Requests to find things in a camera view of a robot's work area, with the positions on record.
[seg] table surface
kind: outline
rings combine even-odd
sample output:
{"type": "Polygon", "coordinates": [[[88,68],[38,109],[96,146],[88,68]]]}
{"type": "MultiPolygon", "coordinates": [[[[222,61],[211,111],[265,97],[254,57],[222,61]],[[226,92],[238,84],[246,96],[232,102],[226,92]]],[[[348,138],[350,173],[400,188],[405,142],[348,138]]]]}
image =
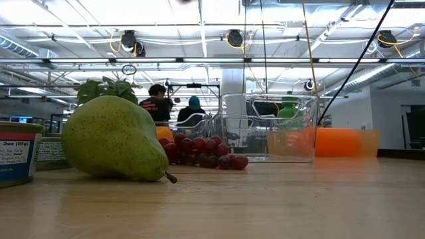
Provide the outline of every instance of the table surface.
{"type": "Polygon", "coordinates": [[[319,159],[245,171],[175,166],[179,182],[39,171],[0,190],[0,238],[423,238],[425,161],[319,159]]]}

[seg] can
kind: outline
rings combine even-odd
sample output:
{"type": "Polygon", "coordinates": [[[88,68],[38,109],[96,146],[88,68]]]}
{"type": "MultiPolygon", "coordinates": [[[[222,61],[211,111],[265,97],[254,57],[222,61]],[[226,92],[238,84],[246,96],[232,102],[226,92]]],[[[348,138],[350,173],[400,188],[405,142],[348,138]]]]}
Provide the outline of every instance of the can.
{"type": "Polygon", "coordinates": [[[60,137],[42,137],[36,154],[37,171],[71,168],[62,149],[60,137]]]}
{"type": "Polygon", "coordinates": [[[0,121],[0,188],[31,182],[44,127],[0,121]]]}

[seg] wall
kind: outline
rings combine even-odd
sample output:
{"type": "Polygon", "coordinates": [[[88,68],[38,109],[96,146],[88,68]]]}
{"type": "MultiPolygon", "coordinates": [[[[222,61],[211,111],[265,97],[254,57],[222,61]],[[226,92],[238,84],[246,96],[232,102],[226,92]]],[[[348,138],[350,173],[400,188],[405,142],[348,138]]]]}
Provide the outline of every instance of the wall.
{"type": "Polygon", "coordinates": [[[425,92],[372,91],[373,126],[381,132],[381,149],[404,149],[402,106],[425,105],[425,92]]]}
{"type": "Polygon", "coordinates": [[[33,116],[50,119],[51,114],[63,114],[64,106],[52,102],[41,102],[40,99],[28,99],[24,104],[20,99],[0,100],[0,117],[33,116]]]}
{"type": "Polygon", "coordinates": [[[332,127],[349,127],[352,129],[373,128],[370,88],[363,88],[359,93],[348,94],[347,99],[335,99],[327,115],[332,117],[332,127]]]}

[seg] ceiling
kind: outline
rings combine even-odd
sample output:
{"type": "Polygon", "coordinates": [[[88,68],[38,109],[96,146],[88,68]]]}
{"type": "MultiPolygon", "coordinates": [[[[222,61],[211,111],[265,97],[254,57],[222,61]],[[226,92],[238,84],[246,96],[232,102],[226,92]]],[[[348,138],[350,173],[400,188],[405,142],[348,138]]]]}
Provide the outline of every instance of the ceiling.
{"type": "MultiPolygon", "coordinates": [[[[124,30],[135,30],[138,41],[146,49],[146,57],[150,58],[308,58],[302,7],[300,4],[280,2],[300,1],[263,0],[261,10],[257,0],[253,0],[246,7],[240,0],[202,0],[187,4],[181,4],[177,0],[48,0],[44,3],[39,0],[0,0],[0,36],[35,52],[49,49],[59,58],[133,57],[122,49],[119,52],[114,51],[119,48],[120,35],[124,30]],[[238,29],[244,36],[245,54],[240,48],[229,47],[225,41],[225,36],[231,29],[238,29]]],[[[358,1],[364,2],[364,5],[351,5],[351,2],[306,1],[306,19],[314,58],[360,56],[388,1],[358,1]],[[341,17],[347,17],[346,21],[340,21],[341,17]],[[321,40],[316,44],[315,40],[319,37],[321,40]]],[[[399,46],[403,52],[423,39],[424,13],[425,10],[420,6],[393,8],[384,20],[381,30],[391,30],[398,42],[406,41],[406,44],[399,46]]],[[[375,41],[365,57],[398,57],[394,47],[381,48],[376,45],[375,41]]],[[[22,58],[2,48],[0,57],[22,58]]],[[[23,71],[42,82],[47,82],[50,72],[50,78],[57,78],[56,84],[73,84],[87,79],[100,80],[102,76],[116,78],[114,72],[117,72],[118,76],[122,75],[121,64],[112,66],[70,63],[60,64],[54,69],[34,64],[8,64],[7,67],[17,72],[23,71]],[[86,68],[87,71],[82,72],[78,70],[79,67],[86,68]]],[[[176,84],[219,84],[222,80],[221,70],[230,66],[169,63],[160,66],[138,64],[137,67],[139,71],[134,75],[134,81],[143,88],[149,88],[153,82],[162,83],[166,79],[176,84]]],[[[266,77],[263,64],[239,64],[231,67],[244,67],[246,79],[257,80],[257,86],[266,77]]],[[[352,64],[318,66],[315,69],[315,77],[321,87],[332,87],[345,79],[350,67],[352,64]]],[[[364,64],[359,70],[370,67],[374,66],[364,64]]],[[[397,77],[389,79],[397,80],[403,74],[409,74],[408,70],[399,73],[394,72],[397,77]]],[[[285,67],[269,65],[267,68],[269,92],[294,90],[301,93],[303,83],[311,78],[309,64],[285,67]]],[[[388,84],[388,80],[374,83],[374,86],[384,84],[388,84]]],[[[406,89],[411,87],[409,82],[400,85],[406,89]]],[[[261,87],[256,87],[256,92],[261,91],[261,87]]],[[[75,94],[72,90],[62,90],[59,93],[75,94]]],[[[214,96],[210,91],[194,92],[188,89],[181,90],[180,93],[214,96]]],[[[147,92],[138,89],[137,94],[142,96],[147,92]]],[[[213,97],[208,101],[206,103],[209,105],[217,104],[213,97]]]]}

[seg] green pear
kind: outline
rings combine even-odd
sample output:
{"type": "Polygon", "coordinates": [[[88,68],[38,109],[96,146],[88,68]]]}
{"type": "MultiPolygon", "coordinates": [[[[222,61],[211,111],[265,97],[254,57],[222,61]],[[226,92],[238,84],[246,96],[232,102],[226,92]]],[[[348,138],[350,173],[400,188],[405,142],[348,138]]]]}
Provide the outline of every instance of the green pear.
{"type": "Polygon", "coordinates": [[[95,177],[149,182],[168,177],[152,117],[117,96],[100,96],[77,108],[64,126],[62,148],[74,167],[95,177]]]}

